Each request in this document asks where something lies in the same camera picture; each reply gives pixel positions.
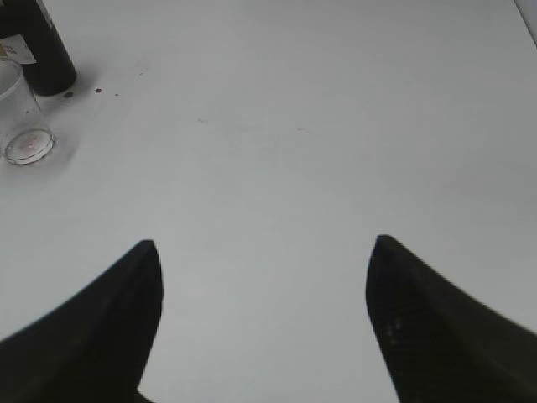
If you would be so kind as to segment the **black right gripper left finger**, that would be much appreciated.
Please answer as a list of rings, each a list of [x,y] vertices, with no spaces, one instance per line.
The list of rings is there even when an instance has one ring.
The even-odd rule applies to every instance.
[[[139,390],[163,307],[152,240],[1,341],[3,402],[145,402]]]

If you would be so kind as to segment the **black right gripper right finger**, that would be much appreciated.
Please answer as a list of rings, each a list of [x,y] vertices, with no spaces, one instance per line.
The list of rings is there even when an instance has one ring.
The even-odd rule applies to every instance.
[[[401,402],[534,402],[536,335],[379,235],[365,300]]]

